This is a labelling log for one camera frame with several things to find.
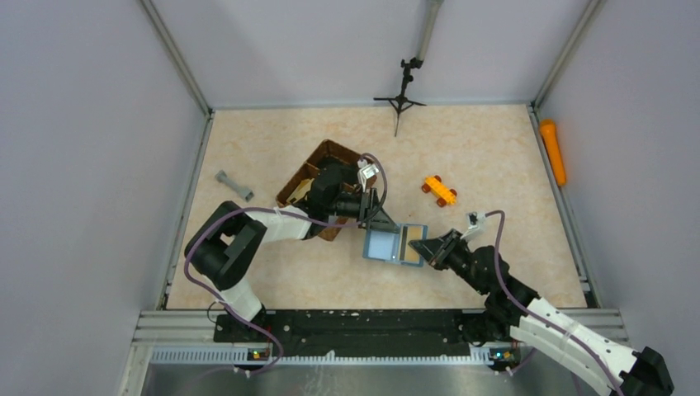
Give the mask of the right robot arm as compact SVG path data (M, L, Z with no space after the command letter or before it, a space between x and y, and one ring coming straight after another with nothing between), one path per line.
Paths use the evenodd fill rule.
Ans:
M453 271L485 296L484 328L495 340L523 342L556 361L599 395L671 395L674 384L664 357L605 337L508 272L493 245L470 249L455 229L409 246L433 269Z

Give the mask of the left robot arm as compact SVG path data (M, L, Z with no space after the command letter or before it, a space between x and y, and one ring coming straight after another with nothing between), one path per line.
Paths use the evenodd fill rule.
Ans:
M304 197L293 205L266 209L220 204L186 245L184 256L208 281L205 288L236 316L234 331L245 341L260 338L263 303L246 274L261 245L307 240L333 227L333 217L354 220L356 227L398 233L398 224L384 211L376 189L346 190L342 174L320 173Z

